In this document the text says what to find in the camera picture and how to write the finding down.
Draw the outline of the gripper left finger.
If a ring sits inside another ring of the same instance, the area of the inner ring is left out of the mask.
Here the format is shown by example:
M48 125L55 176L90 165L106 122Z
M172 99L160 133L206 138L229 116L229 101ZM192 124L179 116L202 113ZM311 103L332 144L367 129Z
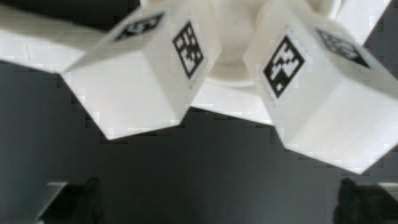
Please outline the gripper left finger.
M39 215L41 224L105 224L99 178L81 185L67 185Z

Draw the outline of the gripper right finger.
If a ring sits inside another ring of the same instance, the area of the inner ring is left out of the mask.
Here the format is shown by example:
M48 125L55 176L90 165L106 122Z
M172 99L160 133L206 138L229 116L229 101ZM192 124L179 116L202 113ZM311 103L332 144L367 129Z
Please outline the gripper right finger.
M398 183L341 180L334 224L398 224Z

